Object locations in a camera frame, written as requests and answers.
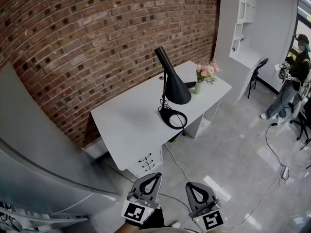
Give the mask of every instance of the black chair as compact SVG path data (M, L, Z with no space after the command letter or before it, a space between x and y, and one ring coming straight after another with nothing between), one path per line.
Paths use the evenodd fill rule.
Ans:
M304 109L305 109L305 116L303 116L301 113L299 113L299 115L298 115L299 122L296 120L290 121L290 123L294 122L294 123L300 125L301 131L300 131L299 137L297 137L297 141L300 140L303 132L305 132L305 134L306 134L306 137L307 137L306 143L300 150L302 150L311 141L311 139L309 139L308 132L307 132L307 127L310 127L310 125L311 125L311 99L308 99L308 101L304 105Z
M261 62L259 63L259 65L256 67L256 69L255 69L255 71L254 71L254 73L253 73L253 75L252 75L251 81L250 81L250 83L249 83L249 91L248 91L248 96L247 96L248 99L249 99L249 95L250 95L250 93L251 93L251 89L253 88L253 86L254 86L254 89L256 89L258 70L259 70L260 68L262 68L265 64L267 64L268 61L269 61L268 58L267 58L267 59L264 59L264 60L261 61Z

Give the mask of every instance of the jeans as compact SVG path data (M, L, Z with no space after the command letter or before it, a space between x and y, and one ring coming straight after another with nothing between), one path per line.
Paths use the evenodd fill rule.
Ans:
M286 117L285 107L288 107L287 104L292 100L293 97L294 97L293 105L296 106L301 99L300 95L294 89L293 84L291 82L286 81L282 86L282 88L280 89L280 92L278 93L278 96L276 97L274 102L265 112L267 118L271 118L276 114L278 114L278 117L285 118Z

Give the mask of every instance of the white desk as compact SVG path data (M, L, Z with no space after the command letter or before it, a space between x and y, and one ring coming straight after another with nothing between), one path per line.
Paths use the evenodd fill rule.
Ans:
M182 81L196 81L195 63L187 61L175 67L175 70ZM178 130L168 127L157 111L163 92L163 80L159 79L160 76L163 74L133 87L91 111L117 167L120 170L129 169L137 177L146 175L153 167L162 163L161 146L179 133ZM169 105L187 116L186 131L195 138L201 132L201 120L204 122L202 125L207 128L216 113L218 103L230 89L229 84L218 78L213 85L204 84L199 95L195 95L192 89L192 98L188 104L177 105L169 102Z

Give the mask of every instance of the black cable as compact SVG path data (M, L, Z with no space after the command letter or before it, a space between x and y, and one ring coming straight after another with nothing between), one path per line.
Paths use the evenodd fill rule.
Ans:
M282 95L281 95L281 104L282 104L282 106L283 106L283 108L289 108L289 109L291 109L291 107L285 107L284 105L283 105L283 101L282 101L282 98L283 98L283 94L284 94L284 90L285 89L283 89L283 91L282 91ZM300 102L302 101L302 97L300 97L300 100L293 106L293 108L297 105L297 104L299 104ZM286 168L286 166L284 165L284 164L282 164L281 163L281 160L280 160L280 158L279 158L279 156L273 151L273 149L270 147L270 145L269 145L269 143L268 143L268 137L267 137L267 134L268 134L268 131L269 131L269 129L271 128L271 126L277 126L277 125L280 125L280 124L283 124L283 123L285 123L285 122L287 122L287 120L291 117L293 115L293 112L290 114L290 116L284 121L284 122L281 122L281 123L272 123L272 124L270 124L270 126L268 127L268 129L267 129L267 131L266 131L266 144L267 144L267 146L269 147L269 149L272 151L272 153L277 157L277 159L278 159L278 162L280 163L280 165L282 166L282 170L281 170L281 178L283 179L283 180L285 180L285 182L288 180L288 178L289 178L289 176L290 176L290 171L288 170L288 176L287 176L287 178L285 179L285 178L283 178L283 172L285 171L285 170L283 170L283 168Z
M280 165L281 165L281 166L285 166L285 165L283 165L283 164L281 163L280 158L279 158L278 155L273 151L273 149L270 147L270 145L269 145L269 143L268 143L267 133L268 133L268 131L269 131L269 129L270 129L271 126L276 126L276 125L277 125L277 123L272 123L272 124L270 124L270 126L268 127L268 129L267 129L267 131L266 131L266 143L267 143L269 149L272 151L272 153L277 157L278 162L280 163Z
M172 110L172 108L169 106L169 101L168 101L168 100L165 100L165 95L164 95L164 94L162 95L162 98L160 99L160 102L161 102L161 104L164 103L164 106L162 106L162 105L159 106L158 109L157 109L157 111L160 112L162 108L163 108L163 109ZM176 116L178 117L178 119L179 119L179 121L180 121L180 123L181 123L181 125L182 125L182 127L183 127L183 132L185 132L185 125L184 125L183 122L181 121L179 115L176 115Z
M123 178L125 178L125 179L127 179L129 182L131 182L131 183L135 183L134 181L131 181L129 178L127 178L126 176L124 176L123 174L121 174L121 173L119 173L118 171L116 171L114 168L112 168L110 165L108 165L107 163L105 163L105 162L103 162L106 166L108 166L109 168L111 168L112 170L114 170L116 173L118 173L120 176L122 176ZM163 193L159 193L160 195L163 195L163 196L166 196L166 197L168 197L168 198L171 198L171 199L173 199L173 200L176 200L176 201L178 201L178 202L180 202L180 203L182 203L187 209L188 209L188 211L189 211L189 213L191 213L191 210L189 209L189 207L183 202L183 201L180 201L179 199L177 199L177 198L174 198L174 197L171 197L171 196L169 196L169 195L166 195L166 194L163 194Z

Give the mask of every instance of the cap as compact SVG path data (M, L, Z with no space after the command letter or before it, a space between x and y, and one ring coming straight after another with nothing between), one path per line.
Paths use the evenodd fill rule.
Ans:
M297 37L297 41L302 41L302 42L304 42L306 44L309 44L309 39L304 34L300 34Z

